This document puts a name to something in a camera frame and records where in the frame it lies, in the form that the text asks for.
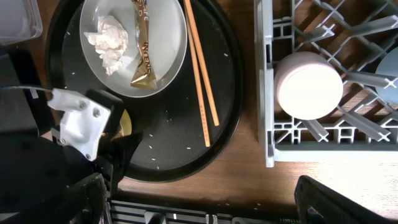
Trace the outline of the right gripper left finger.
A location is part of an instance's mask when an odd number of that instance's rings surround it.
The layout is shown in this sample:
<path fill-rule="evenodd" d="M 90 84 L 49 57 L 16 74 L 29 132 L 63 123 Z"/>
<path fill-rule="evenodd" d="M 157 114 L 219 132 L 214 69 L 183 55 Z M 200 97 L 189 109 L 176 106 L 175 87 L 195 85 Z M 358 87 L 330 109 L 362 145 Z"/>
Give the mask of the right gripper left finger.
<path fill-rule="evenodd" d="M 103 176 L 94 173 L 18 214 L 19 223 L 108 223 Z"/>

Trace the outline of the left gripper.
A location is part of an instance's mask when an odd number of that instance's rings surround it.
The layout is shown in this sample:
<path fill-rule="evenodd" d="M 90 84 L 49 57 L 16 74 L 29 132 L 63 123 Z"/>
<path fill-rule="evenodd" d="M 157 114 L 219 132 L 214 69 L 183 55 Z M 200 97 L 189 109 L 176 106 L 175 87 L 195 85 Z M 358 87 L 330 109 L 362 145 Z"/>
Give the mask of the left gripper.
<path fill-rule="evenodd" d="M 59 128 L 52 130 L 61 146 L 78 151 L 101 173 L 108 196 L 118 191 L 130 160 L 142 141 L 142 134 L 118 137 L 123 100 L 105 90 L 88 90 L 84 95 L 54 88 L 48 106 L 62 111 Z"/>

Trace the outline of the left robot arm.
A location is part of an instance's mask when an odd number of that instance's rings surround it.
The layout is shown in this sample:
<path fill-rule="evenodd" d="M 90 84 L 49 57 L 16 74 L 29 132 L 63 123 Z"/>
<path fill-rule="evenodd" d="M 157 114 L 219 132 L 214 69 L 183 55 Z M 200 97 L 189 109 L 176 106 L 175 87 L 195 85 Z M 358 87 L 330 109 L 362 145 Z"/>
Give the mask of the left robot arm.
<path fill-rule="evenodd" d="M 142 134 L 107 137 L 117 128 L 120 100 L 105 92 L 90 98 L 55 88 L 48 106 L 63 111 L 59 142 L 42 137 L 1 137 L 1 212 L 78 212 L 98 215 L 118 189 Z"/>

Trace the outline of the white tissue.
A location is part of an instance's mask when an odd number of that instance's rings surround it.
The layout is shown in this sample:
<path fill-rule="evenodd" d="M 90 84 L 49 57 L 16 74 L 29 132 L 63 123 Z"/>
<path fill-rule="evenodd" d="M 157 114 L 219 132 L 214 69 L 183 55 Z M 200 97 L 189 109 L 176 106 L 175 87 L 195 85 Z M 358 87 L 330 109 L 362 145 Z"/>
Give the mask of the white tissue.
<path fill-rule="evenodd" d="M 114 16 L 101 16 L 97 32 L 85 32 L 84 35 L 103 61 L 106 74 L 110 76 L 119 70 L 123 64 L 121 57 L 129 43 L 128 33 L 119 21 Z"/>

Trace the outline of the grey plate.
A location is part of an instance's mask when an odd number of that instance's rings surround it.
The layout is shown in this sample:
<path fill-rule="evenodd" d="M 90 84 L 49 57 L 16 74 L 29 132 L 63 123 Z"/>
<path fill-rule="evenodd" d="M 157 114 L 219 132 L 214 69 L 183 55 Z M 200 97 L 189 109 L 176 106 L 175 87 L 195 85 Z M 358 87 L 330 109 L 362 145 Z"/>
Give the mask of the grey plate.
<path fill-rule="evenodd" d="M 80 42 L 84 56 L 97 79 L 110 90 L 131 98 L 145 98 L 165 89 L 177 76 L 187 50 L 187 25 L 178 0 L 148 0 L 149 59 L 156 75 L 155 90 L 143 90 L 130 82 L 139 64 L 137 15 L 130 0 L 86 0 L 80 14 Z M 113 16 L 127 31 L 127 49 L 122 66 L 107 75 L 100 55 L 88 41 L 89 32 L 97 32 L 100 17 Z"/>

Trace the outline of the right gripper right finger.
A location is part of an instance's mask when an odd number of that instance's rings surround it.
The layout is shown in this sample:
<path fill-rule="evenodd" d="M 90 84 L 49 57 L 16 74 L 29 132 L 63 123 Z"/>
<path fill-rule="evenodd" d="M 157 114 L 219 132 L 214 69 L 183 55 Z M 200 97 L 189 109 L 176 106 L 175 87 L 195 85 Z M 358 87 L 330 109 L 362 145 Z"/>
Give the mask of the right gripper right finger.
<path fill-rule="evenodd" d="M 299 177 L 294 198 L 301 223 L 393 223 L 307 175 Z"/>

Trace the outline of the pink cup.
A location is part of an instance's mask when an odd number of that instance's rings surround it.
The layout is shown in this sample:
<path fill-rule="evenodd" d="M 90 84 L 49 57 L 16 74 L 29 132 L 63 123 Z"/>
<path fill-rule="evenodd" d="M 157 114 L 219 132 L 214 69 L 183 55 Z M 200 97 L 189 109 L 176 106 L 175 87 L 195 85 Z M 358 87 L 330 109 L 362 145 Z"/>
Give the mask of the pink cup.
<path fill-rule="evenodd" d="M 277 64 L 274 98 L 294 118 L 322 118 L 338 106 L 342 96 L 340 74 L 321 55 L 296 52 Z"/>

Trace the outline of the gold snack wrapper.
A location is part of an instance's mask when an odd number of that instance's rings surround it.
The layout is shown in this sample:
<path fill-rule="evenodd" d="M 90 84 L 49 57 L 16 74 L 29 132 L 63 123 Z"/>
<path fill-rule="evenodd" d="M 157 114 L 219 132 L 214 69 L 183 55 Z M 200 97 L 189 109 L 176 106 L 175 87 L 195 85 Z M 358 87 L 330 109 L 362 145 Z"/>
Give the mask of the gold snack wrapper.
<path fill-rule="evenodd" d="M 146 90 L 156 90 L 157 79 L 149 58 L 149 13 L 147 11 L 147 1 L 133 0 L 132 2 L 136 11 L 139 63 L 131 80 L 131 86 Z"/>

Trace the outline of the wooden chopstick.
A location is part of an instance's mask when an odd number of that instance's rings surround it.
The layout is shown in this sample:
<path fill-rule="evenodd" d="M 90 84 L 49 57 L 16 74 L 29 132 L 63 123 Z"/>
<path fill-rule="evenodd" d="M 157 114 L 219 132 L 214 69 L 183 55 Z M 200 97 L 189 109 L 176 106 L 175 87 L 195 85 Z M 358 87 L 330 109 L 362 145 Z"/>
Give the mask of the wooden chopstick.
<path fill-rule="evenodd" d="M 203 82 L 204 82 L 205 89 L 206 89 L 206 94 L 207 94 L 207 98 L 208 98 L 208 102 L 209 102 L 209 106 L 210 106 L 210 110 L 211 110 L 211 115 L 213 118 L 213 123 L 215 126 L 219 126 L 220 121 L 219 121 L 218 112 L 217 112 L 216 105 L 215 105 L 213 91 L 211 89 L 208 70 L 206 67 L 206 62 L 205 62 L 203 49 L 202 49 L 201 42 L 200 42 L 200 37 L 198 34 L 197 24 L 195 22 L 195 16 L 193 13 L 191 0 L 184 0 L 183 2 L 184 2 L 184 6 L 185 6 L 185 12 L 187 15 L 188 37 L 190 38 L 190 43 L 192 44 L 193 49 L 195 50 L 195 56 L 197 57 L 197 60 L 198 60 L 199 66 L 200 66 L 200 71 L 201 71 L 201 75 L 203 77 Z"/>
<path fill-rule="evenodd" d="M 193 42 L 192 31 L 190 28 L 188 13 L 186 13 L 186 22 L 187 22 L 188 41 L 189 41 L 190 53 L 191 53 L 192 65 L 193 65 L 193 74 L 194 74 L 194 78 L 195 78 L 195 87 L 196 87 L 196 91 L 197 91 L 198 105 L 199 105 L 199 110 L 200 110 L 201 125 L 202 125 L 202 129 L 203 129 L 203 137 L 204 137 L 204 141 L 205 141 L 205 146 L 210 147 L 210 135 L 209 135 L 209 131 L 208 131 L 208 124 L 207 124 L 207 118 L 206 118 L 206 112 L 205 112 L 205 103 L 204 103 L 204 99 L 203 99 L 203 91 L 201 88 L 200 71 L 199 71 L 199 67 L 198 67 L 197 53 L 195 50 L 195 44 Z"/>

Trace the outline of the yellow bowl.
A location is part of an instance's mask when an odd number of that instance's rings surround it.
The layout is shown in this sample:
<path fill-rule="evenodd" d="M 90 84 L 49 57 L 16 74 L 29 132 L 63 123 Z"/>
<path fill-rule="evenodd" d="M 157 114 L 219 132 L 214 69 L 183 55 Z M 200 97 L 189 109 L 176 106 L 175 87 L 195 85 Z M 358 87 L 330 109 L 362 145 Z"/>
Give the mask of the yellow bowl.
<path fill-rule="evenodd" d="M 124 110 L 119 121 L 118 137 L 125 137 L 132 133 L 132 121 L 129 113 Z"/>

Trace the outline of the blue cup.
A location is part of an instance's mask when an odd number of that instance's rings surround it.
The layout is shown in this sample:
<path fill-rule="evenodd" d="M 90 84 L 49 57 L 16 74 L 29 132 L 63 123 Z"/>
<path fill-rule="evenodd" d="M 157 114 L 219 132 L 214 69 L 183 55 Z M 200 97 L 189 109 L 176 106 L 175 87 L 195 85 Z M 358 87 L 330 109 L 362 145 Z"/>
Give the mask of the blue cup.
<path fill-rule="evenodd" d="M 390 81 L 395 78 L 392 86 L 376 87 L 378 95 L 387 103 L 397 105 L 397 47 L 391 50 L 379 63 L 376 74 L 387 76 Z"/>

